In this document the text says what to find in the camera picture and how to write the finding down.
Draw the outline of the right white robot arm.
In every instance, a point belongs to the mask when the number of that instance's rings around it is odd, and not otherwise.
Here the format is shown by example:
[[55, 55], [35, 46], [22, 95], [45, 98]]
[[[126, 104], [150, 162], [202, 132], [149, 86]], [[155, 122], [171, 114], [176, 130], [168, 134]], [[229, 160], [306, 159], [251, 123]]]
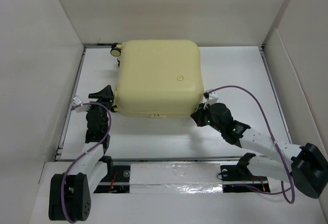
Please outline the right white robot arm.
[[235, 120], [225, 104], [200, 104], [191, 114], [199, 127], [210, 126], [229, 144], [250, 150], [238, 162], [242, 179], [265, 176], [292, 181], [304, 195], [317, 199], [327, 186], [327, 160], [314, 144], [304, 146], [273, 141], [249, 125]]

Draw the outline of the yellow hard-shell suitcase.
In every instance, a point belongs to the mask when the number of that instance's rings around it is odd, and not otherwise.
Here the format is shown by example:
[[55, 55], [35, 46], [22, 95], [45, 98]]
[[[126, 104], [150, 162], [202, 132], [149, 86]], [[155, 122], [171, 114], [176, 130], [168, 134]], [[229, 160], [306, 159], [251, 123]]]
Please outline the yellow hard-shell suitcase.
[[200, 48], [190, 40], [114, 44], [118, 77], [113, 109], [126, 116], [188, 117], [203, 99]]

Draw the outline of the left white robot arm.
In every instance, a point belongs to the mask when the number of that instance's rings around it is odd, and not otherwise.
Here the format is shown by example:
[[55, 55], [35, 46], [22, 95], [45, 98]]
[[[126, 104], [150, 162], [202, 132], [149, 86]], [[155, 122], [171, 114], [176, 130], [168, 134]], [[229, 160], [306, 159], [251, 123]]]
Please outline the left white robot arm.
[[73, 97], [73, 111], [86, 112], [87, 130], [81, 154], [62, 174], [51, 178], [48, 217], [51, 221], [85, 221], [91, 211], [91, 195], [98, 184], [114, 176], [113, 160], [106, 155], [110, 145], [111, 108], [114, 93], [110, 85], [91, 93], [89, 102]]

